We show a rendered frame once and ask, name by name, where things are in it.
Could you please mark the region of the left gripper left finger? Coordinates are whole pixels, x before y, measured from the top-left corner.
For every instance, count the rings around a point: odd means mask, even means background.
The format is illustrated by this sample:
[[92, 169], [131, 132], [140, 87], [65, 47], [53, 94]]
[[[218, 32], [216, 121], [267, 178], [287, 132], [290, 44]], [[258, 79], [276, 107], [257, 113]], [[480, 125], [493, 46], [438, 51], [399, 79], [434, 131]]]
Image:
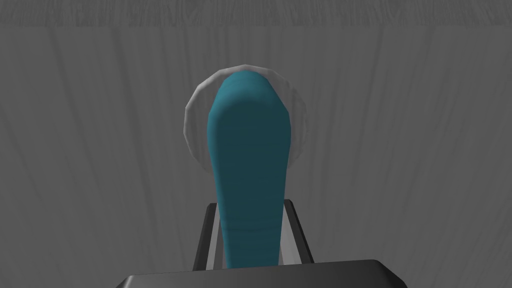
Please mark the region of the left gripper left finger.
[[193, 271], [221, 270], [224, 265], [224, 243], [220, 213], [216, 203], [210, 203], [205, 212]]

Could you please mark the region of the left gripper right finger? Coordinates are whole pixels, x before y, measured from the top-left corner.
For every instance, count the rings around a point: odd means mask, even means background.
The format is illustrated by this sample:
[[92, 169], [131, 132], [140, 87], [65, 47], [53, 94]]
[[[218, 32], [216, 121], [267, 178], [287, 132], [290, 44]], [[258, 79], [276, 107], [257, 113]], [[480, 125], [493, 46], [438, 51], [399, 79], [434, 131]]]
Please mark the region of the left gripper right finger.
[[284, 200], [280, 236], [280, 265], [313, 264], [298, 214], [290, 199]]

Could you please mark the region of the teal and white door handle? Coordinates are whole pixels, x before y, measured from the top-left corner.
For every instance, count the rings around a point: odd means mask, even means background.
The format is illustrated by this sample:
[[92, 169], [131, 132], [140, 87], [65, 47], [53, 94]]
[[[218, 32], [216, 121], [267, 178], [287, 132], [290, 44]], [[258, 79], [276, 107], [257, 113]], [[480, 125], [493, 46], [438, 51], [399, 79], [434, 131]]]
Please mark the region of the teal and white door handle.
[[304, 149], [308, 121], [289, 81], [248, 64], [216, 71], [188, 101], [183, 134], [214, 178], [227, 268], [279, 263], [287, 171]]

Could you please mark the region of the grey wooden door leaf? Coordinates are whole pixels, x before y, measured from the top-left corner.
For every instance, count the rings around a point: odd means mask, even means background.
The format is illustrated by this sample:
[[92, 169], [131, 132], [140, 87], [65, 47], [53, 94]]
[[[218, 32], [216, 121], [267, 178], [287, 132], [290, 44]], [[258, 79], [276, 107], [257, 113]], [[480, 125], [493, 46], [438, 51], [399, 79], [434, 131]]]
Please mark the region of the grey wooden door leaf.
[[189, 271], [216, 195], [185, 106], [241, 64], [307, 106], [315, 261], [512, 288], [512, 0], [0, 0], [0, 288]]

